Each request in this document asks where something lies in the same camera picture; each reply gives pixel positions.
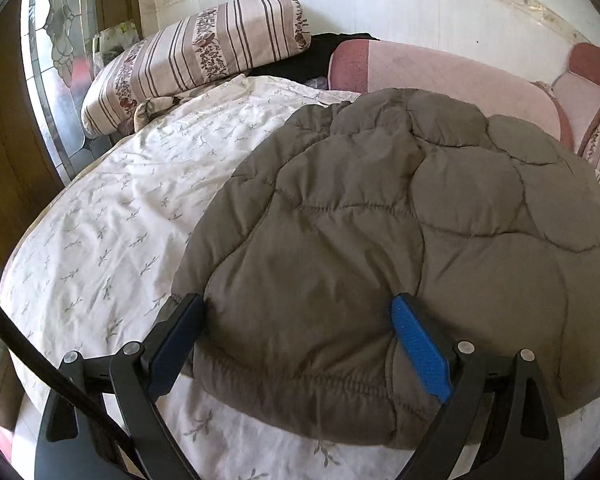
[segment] mattress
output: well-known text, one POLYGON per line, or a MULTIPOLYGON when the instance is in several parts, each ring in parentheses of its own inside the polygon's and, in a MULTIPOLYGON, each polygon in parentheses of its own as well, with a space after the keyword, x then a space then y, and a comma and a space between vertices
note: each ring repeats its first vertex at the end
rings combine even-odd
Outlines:
MULTIPOLYGON (((153 121, 87 168, 42 213, 4 271, 2 307, 56 366, 72 349, 90 358, 141 340, 168 296, 194 226, 235 167, 299 107, 356 97, 238 76, 153 121)), ((42 410, 48 389, 14 362, 42 410)), ((182 375, 158 408, 208 480, 390 478, 411 455, 266 426, 182 375)), ((567 478, 574 478, 600 445, 600 398, 562 418, 560 428, 567 478)), ((476 451, 465 448, 456 472, 468 468, 476 451)))

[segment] metal screw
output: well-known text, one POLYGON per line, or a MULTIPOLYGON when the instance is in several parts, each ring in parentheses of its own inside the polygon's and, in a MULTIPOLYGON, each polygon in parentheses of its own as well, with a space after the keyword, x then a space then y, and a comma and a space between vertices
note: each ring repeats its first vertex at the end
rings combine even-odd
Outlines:
POLYGON ((458 350, 463 354, 472 354, 475 351, 475 346, 470 341, 461 341, 458 343, 458 350))
POLYGON ((140 351, 140 343, 136 341, 127 343, 126 345, 124 345, 122 351, 125 353, 125 355, 137 354, 140 351))
POLYGON ((73 363, 77 358, 78 352, 76 352, 75 350, 71 350, 70 352, 64 354, 62 361, 64 361, 65 363, 73 363))
POLYGON ((520 351, 520 357, 522 357, 525 361, 531 362, 536 356, 531 350, 527 350, 526 348, 520 351))

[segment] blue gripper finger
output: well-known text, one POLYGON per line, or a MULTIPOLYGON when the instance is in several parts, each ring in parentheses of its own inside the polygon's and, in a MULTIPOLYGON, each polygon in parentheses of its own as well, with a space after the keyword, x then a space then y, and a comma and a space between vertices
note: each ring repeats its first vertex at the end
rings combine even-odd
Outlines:
POLYGON ((391 304, 391 320, 425 390, 444 404, 453 393, 449 363, 402 296, 391 304))

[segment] bed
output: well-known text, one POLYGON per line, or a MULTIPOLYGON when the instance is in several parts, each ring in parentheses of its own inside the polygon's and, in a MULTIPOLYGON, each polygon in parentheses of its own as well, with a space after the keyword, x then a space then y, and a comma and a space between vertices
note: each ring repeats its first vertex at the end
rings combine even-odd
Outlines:
MULTIPOLYGON (((251 150, 306 104, 354 100, 359 92, 386 86, 425 88, 472 102, 485 114, 533 122, 574 151, 580 148, 573 146, 570 123, 550 89, 449 54, 361 41, 343 43, 333 56, 330 84, 337 91, 239 75, 152 121, 86 168, 30 227, 5 269, 0 298, 19 329, 54 365, 69 350, 95 357, 141 340, 216 191, 251 150), (408 56, 396 54, 405 48, 408 56), (378 59, 384 66, 374 65, 378 59), (397 65, 401 70, 388 70, 397 65), (454 72, 473 73, 474 84, 454 84, 454 72)), ((567 102, 571 94, 560 93, 567 102)), ((574 108, 569 110, 576 114, 574 108)), ((578 117, 578 127, 589 130, 586 114, 578 117)), ((586 136, 578 137, 580 144, 586 136)), ((48 390, 17 361, 16 370, 41 411, 48 390)), ((122 423, 115 402, 108 399, 107 405, 122 423)), ((196 470, 209 479, 390 478, 411 454, 309 440, 266 426, 184 375, 158 408, 196 470)), ((567 478, 575 478, 600 446, 600 398, 562 418, 560 428, 567 478)), ((456 473, 468 469, 476 452, 477 446, 465 447, 456 473)))

